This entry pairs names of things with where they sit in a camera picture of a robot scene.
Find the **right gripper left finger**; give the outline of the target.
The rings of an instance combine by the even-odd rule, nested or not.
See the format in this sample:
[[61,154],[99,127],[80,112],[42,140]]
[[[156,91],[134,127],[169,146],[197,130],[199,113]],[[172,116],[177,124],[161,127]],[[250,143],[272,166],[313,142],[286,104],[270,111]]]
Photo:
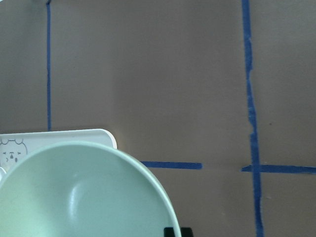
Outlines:
[[173,227],[166,227],[163,230],[164,237],[175,237],[175,230]]

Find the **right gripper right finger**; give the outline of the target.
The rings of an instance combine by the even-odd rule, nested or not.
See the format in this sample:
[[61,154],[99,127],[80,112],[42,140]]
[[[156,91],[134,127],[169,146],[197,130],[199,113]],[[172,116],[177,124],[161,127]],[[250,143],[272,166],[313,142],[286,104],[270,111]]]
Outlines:
[[181,237],[194,237],[192,228],[181,227]]

